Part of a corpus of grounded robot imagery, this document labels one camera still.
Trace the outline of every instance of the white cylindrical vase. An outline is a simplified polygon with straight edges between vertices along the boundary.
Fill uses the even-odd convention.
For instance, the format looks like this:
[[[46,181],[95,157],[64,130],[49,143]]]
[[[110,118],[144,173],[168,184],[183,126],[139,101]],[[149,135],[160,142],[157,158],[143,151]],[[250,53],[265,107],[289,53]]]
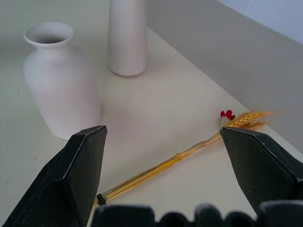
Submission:
[[[24,64],[28,88],[48,128],[68,140],[101,124],[95,65],[70,45],[74,31],[59,22],[43,22],[24,32],[34,45]]]
[[[147,66],[146,0],[110,0],[108,67],[135,76]]]

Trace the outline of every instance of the white table surface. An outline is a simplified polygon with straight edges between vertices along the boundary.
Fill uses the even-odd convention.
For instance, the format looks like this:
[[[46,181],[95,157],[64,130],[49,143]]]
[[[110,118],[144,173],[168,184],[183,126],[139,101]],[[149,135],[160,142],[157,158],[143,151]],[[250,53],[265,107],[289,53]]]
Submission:
[[[0,225],[42,167],[65,145],[42,119],[22,76],[33,47],[22,33],[34,22],[74,27],[74,44],[99,66],[103,124],[108,127],[98,192],[127,180],[219,130],[221,110],[245,107],[151,30],[149,65],[140,76],[107,69],[108,0],[10,0],[0,3]],[[269,127],[295,158],[303,155]],[[189,219],[200,203],[255,215],[239,188],[222,143],[201,150],[164,174],[108,204],[147,204],[156,219],[180,211]]]

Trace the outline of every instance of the dried wheat stalk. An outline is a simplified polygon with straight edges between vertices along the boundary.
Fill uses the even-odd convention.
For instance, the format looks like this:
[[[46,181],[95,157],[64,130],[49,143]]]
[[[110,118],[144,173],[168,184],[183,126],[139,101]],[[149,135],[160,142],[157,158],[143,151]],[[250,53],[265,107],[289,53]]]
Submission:
[[[271,115],[272,112],[247,112],[241,114],[239,117],[235,118],[234,120],[226,123],[225,127],[235,127],[235,128],[243,128],[243,129],[250,129],[256,130],[260,127],[263,127],[267,124],[265,121],[260,121],[261,118]],[[222,140],[220,132],[216,133],[214,136],[209,138],[208,140],[202,141],[197,143],[196,145],[190,147],[189,149],[175,154],[174,157],[168,159],[167,161],[146,170],[138,175],[132,177],[128,181],[104,192],[102,197],[107,201],[109,199],[113,199],[118,195],[121,195],[124,192],[135,188],[142,183],[146,182],[147,180],[153,178],[154,176],[159,175],[166,169],[170,168],[174,164],[178,163],[179,161],[187,158],[188,156],[192,155],[193,153],[199,151],[201,148],[209,146],[211,144],[217,143]]]

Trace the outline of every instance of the vase mouth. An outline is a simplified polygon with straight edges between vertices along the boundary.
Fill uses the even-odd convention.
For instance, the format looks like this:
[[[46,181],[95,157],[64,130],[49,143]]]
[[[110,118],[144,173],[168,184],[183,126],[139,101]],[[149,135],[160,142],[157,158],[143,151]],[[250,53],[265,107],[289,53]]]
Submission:
[[[74,30],[60,22],[41,22],[25,31],[24,39],[42,48],[55,48],[67,44],[73,37]]]

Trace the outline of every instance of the red flower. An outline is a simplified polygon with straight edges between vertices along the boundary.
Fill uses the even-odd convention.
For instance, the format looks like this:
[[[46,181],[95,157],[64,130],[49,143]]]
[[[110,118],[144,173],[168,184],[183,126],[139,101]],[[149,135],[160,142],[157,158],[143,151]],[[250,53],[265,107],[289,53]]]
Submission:
[[[235,115],[232,115],[232,111],[228,110],[226,111],[226,113],[224,111],[221,112],[221,118],[223,117],[227,117],[230,121],[232,121],[233,119],[235,119]]]

